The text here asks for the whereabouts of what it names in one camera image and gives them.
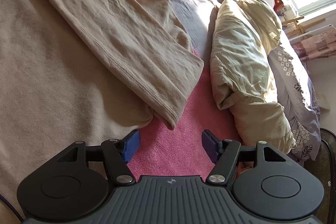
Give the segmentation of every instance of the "metal screw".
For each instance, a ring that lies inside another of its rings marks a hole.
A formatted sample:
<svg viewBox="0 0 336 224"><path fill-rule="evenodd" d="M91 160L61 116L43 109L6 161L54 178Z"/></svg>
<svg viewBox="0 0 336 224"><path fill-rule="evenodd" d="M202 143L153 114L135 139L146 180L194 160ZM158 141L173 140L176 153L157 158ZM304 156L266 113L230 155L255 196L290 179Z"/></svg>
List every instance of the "metal screw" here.
<svg viewBox="0 0 336 224"><path fill-rule="evenodd" d="M209 180L213 183L222 183L225 181L225 177L222 175L211 175L209 176Z"/></svg>
<svg viewBox="0 0 336 224"><path fill-rule="evenodd" d="M117 181L119 183L130 183L133 181L133 178L130 175L119 175Z"/></svg>

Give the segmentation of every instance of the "pink towel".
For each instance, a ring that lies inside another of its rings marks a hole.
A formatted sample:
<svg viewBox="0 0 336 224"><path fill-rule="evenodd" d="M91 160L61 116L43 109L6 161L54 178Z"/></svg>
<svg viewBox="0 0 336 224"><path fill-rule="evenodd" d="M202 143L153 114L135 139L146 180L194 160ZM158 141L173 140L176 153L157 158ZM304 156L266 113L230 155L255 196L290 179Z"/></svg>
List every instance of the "pink towel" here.
<svg viewBox="0 0 336 224"><path fill-rule="evenodd" d="M128 167L137 179L140 175L201 175L206 178L214 164L202 147L204 129L210 129L220 139L240 141L230 111L216 107L206 69L175 130L168 130L157 118L140 129L141 146Z"/></svg>

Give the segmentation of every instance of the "pink blanket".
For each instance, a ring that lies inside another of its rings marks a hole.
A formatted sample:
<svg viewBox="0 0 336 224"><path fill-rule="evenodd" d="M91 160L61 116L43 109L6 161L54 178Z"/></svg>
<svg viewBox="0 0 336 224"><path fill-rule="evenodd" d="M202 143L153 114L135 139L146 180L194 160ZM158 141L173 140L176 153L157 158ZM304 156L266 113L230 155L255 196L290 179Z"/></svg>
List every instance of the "pink blanket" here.
<svg viewBox="0 0 336 224"><path fill-rule="evenodd" d="M216 107L210 73L206 69L191 93L175 130L168 130L154 118L140 130L141 146L128 167L137 179L140 175L201 175L205 178L214 164L202 147L204 129L210 129L220 139L240 141L230 111Z"/></svg>

